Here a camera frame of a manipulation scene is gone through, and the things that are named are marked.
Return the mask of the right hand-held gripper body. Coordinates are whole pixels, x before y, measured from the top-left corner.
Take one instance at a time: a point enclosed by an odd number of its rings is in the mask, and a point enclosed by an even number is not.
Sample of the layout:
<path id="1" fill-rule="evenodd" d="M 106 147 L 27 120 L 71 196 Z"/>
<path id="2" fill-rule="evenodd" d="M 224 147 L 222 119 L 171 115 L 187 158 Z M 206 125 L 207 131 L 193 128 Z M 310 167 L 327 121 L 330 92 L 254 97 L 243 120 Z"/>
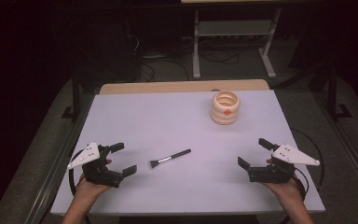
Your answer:
<path id="1" fill-rule="evenodd" d="M 247 171 L 251 182 L 286 183 L 295 176 L 296 164 L 319 166 L 320 161 L 300 151 L 296 147 L 281 144 L 276 145 L 271 152 L 271 162 L 265 167 L 250 166 Z"/>

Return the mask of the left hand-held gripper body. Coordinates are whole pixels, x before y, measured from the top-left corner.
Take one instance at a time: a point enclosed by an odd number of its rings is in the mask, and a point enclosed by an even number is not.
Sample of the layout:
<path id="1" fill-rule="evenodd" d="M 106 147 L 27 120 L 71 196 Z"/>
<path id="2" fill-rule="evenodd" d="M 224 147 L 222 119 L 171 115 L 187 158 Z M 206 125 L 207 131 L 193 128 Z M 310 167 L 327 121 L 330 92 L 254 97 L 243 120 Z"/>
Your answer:
<path id="1" fill-rule="evenodd" d="M 91 142 L 77 152 L 67 165 L 69 171 L 73 171 L 80 166 L 83 174 L 90 183 L 101 184 L 118 188 L 122 181 L 122 173 L 110 171 L 107 165 L 107 155 L 110 146 L 102 146 L 96 142 Z"/>

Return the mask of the black makeup brush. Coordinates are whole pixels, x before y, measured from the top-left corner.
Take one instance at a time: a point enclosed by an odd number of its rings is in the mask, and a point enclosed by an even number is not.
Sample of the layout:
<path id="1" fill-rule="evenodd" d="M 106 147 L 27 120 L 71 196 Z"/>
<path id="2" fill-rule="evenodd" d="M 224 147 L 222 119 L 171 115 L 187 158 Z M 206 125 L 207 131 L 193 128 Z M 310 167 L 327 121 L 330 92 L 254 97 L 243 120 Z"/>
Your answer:
<path id="1" fill-rule="evenodd" d="M 165 157 L 165 158 L 162 158 L 162 159 L 159 159 L 159 160 L 150 161 L 149 163 L 150 163 L 151 168 L 155 168 L 159 164 L 161 164 L 161 163 L 163 163 L 165 161 L 170 161 L 170 160 L 176 159 L 176 158 L 184 156 L 184 155 L 186 155 L 186 154 L 188 154 L 190 152 L 191 152 L 191 149 L 189 148 L 189 149 L 180 151 L 178 153 L 172 154 L 171 156 L 168 156 L 168 157 Z"/>

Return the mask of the cream ribbed holder pot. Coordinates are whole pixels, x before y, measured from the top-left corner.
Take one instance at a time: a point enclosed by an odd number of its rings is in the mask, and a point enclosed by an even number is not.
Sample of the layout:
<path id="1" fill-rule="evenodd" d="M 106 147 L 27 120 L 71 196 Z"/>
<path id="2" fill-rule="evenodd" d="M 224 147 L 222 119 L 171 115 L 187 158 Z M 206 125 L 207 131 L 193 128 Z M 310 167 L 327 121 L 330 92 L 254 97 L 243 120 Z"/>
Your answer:
<path id="1" fill-rule="evenodd" d="M 219 125 L 234 123 L 241 107 L 240 97 L 232 91 L 217 92 L 212 99 L 211 118 Z"/>

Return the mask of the person's right hand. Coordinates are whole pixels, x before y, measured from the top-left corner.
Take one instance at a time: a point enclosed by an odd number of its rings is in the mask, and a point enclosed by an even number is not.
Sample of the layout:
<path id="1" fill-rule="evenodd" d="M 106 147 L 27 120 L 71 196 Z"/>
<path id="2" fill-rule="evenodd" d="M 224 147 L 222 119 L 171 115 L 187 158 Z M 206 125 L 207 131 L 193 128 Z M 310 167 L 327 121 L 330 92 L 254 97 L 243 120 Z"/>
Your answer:
<path id="1" fill-rule="evenodd" d="M 296 177 L 291 178 L 286 183 L 263 183 L 263 186 L 275 195 L 279 203 L 289 199 L 301 199 L 303 201 L 302 188 L 297 184 Z"/>

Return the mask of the person's left hand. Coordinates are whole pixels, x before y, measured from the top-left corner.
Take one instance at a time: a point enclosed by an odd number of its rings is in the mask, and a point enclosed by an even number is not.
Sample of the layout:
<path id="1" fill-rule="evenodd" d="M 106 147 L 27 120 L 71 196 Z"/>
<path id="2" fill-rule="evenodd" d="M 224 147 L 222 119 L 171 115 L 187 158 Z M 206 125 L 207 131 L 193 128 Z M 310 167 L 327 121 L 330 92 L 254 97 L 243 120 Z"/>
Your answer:
<path id="1" fill-rule="evenodd" d="M 74 198 L 83 201 L 96 201 L 109 189 L 111 189 L 110 186 L 90 183 L 85 175 L 82 174 L 76 185 L 76 194 Z"/>

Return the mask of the white table board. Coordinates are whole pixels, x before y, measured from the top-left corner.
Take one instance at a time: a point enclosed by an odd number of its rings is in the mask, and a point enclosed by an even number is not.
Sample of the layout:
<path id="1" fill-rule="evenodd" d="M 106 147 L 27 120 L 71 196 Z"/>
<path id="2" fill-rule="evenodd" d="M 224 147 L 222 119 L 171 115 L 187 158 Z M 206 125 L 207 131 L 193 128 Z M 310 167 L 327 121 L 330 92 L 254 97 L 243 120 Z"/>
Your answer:
<path id="1" fill-rule="evenodd" d="M 252 183 L 241 157 L 263 167 L 270 153 L 258 144 L 293 145 L 274 91 L 238 91 L 240 114 L 230 125 L 210 117 L 213 93 L 106 94 L 94 98 L 76 149 L 96 142 L 124 149 L 111 154 L 109 169 L 137 172 L 93 205 L 94 215 L 239 215 L 281 211 L 275 196 Z M 191 152 L 151 168 L 150 161 Z"/>

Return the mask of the black metal stand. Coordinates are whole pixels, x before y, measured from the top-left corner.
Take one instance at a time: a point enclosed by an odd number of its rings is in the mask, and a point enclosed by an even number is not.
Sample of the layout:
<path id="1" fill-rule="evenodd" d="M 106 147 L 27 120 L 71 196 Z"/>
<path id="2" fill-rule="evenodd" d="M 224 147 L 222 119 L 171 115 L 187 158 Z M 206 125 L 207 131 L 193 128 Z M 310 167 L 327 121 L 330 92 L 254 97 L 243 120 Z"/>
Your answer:
<path id="1" fill-rule="evenodd" d="M 77 118 L 80 114 L 80 85 L 78 82 L 77 71 L 74 71 L 71 76 L 72 82 L 72 105 L 67 106 L 63 113 L 63 119 L 70 119 L 72 122 L 77 121 Z"/>
<path id="2" fill-rule="evenodd" d="M 327 112 L 334 121 L 341 118 L 351 118 L 351 112 L 345 105 L 337 104 L 337 69 L 330 68 L 327 90 Z"/>

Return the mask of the wooden table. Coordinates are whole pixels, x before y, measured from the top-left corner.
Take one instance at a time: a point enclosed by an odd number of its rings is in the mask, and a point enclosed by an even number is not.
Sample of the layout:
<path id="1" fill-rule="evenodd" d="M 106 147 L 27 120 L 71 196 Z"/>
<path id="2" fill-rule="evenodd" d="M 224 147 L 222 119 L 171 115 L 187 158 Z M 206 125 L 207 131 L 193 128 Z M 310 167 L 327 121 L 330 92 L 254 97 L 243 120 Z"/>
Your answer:
<path id="1" fill-rule="evenodd" d="M 105 84 L 100 94 L 133 94 L 195 91 L 266 91 L 269 84 L 263 79 L 174 81 L 147 83 Z"/>

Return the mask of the white metal stand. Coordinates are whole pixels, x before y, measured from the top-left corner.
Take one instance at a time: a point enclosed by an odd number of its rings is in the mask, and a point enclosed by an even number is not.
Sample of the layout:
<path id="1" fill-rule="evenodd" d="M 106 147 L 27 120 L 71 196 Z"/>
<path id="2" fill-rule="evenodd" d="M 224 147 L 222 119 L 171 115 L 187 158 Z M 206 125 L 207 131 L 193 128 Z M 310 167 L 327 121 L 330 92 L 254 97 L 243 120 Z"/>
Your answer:
<path id="1" fill-rule="evenodd" d="M 269 20 L 248 21 L 200 21 L 199 12 L 195 12 L 194 44 L 192 53 L 193 78 L 200 79 L 199 38 L 213 36 L 251 36 L 262 35 L 267 38 L 265 45 L 258 49 L 259 56 L 269 78 L 276 73 L 269 59 L 269 49 L 278 26 L 282 10 L 277 8 Z"/>

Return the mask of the metal floor rail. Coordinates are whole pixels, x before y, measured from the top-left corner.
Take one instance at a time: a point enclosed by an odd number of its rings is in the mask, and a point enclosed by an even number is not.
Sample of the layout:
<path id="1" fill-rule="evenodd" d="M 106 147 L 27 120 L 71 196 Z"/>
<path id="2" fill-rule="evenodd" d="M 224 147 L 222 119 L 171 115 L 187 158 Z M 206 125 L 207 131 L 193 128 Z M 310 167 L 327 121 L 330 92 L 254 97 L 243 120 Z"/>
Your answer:
<path id="1" fill-rule="evenodd" d="M 338 122 L 338 119 L 335 119 L 334 116 L 327 111 L 327 102 L 325 101 L 323 96 L 320 93 L 313 93 L 313 98 L 315 99 L 318 107 L 323 111 L 324 117 L 328 121 L 335 135 L 337 136 L 340 144 L 343 147 L 343 150 L 348 155 L 351 166 L 353 167 L 354 172 L 358 176 L 358 153 L 355 150 L 354 144 L 350 141 L 350 138 L 344 133 L 343 128 Z"/>
<path id="2" fill-rule="evenodd" d="M 42 125 L 43 130 L 38 133 L 42 144 L 35 147 L 37 158 L 32 159 L 42 182 L 24 224 L 40 224 L 49 213 L 89 111 L 90 102 L 83 103 L 79 109 L 65 106 L 59 110 L 57 118 L 50 119 L 58 122 L 57 127 Z"/>

